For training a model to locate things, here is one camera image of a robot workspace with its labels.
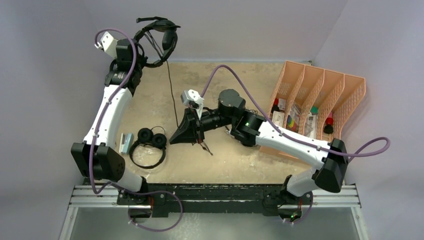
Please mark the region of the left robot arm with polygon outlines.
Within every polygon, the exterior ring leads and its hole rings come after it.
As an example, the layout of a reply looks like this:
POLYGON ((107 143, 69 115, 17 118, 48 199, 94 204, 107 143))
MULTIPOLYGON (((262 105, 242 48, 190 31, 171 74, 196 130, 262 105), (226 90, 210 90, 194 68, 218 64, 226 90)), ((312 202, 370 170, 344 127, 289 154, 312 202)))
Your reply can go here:
POLYGON ((141 82, 147 62, 144 54, 137 53, 134 69, 130 71, 134 59, 131 44, 136 44, 136 40, 117 41, 116 59, 105 77, 103 99, 95 117, 102 116, 102 121, 95 121, 82 142, 72 144, 70 152, 83 177, 113 182, 129 190, 130 199, 142 205, 149 199, 148 189, 142 186, 145 179, 129 170, 124 158, 115 151, 123 113, 141 82))

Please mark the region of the black over-ear headphones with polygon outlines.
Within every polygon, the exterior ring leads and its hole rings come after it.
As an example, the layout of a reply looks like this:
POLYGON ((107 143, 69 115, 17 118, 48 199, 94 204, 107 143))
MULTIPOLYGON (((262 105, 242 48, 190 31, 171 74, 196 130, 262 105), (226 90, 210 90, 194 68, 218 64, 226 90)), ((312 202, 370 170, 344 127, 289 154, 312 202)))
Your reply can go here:
POLYGON ((145 170, 151 170, 158 166, 160 166, 167 156, 167 142, 168 139, 165 135, 165 129, 161 126, 159 126, 164 133, 153 133, 153 129, 157 128, 158 126, 154 126, 152 128, 141 128, 137 133, 137 139, 136 141, 131 145, 129 148, 129 158, 133 164, 135 164, 137 167, 145 170), (154 149, 158 149, 161 151, 161 157, 160 159, 153 165, 141 165, 135 162, 133 158, 134 151, 137 147, 150 147, 154 149))

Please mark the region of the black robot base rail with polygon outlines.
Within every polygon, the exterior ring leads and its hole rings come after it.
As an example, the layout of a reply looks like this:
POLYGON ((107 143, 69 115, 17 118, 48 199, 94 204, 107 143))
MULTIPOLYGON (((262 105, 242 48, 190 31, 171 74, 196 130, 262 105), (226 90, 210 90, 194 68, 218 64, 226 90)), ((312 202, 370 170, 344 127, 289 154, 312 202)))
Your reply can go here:
POLYGON ((117 204, 145 206, 154 218, 170 213, 261 214, 298 219, 312 202, 312 191, 297 197, 287 191, 288 181, 276 184, 147 183, 138 194, 120 190, 117 204))

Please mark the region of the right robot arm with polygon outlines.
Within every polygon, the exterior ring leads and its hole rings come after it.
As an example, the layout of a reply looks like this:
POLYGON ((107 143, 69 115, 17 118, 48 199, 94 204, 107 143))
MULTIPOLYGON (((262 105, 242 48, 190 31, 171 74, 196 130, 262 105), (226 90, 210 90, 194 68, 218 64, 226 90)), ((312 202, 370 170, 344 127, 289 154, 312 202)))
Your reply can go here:
POLYGON ((310 170, 288 176, 280 196, 288 204, 316 189, 339 193, 342 189, 348 160, 343 141, 332 142, 309 138, 274 125, 270 120, 246 109, 246 101, 234 89, 225 89, 218 96, 217 108, 203 106, 203 98, 193 90, 185 90, 181 101, 186 105, 177 130, 169 139, 174 144, 201 144, 205 132, 231 126, 229 134, 246 147, 268 147, 311 166, 310 170))

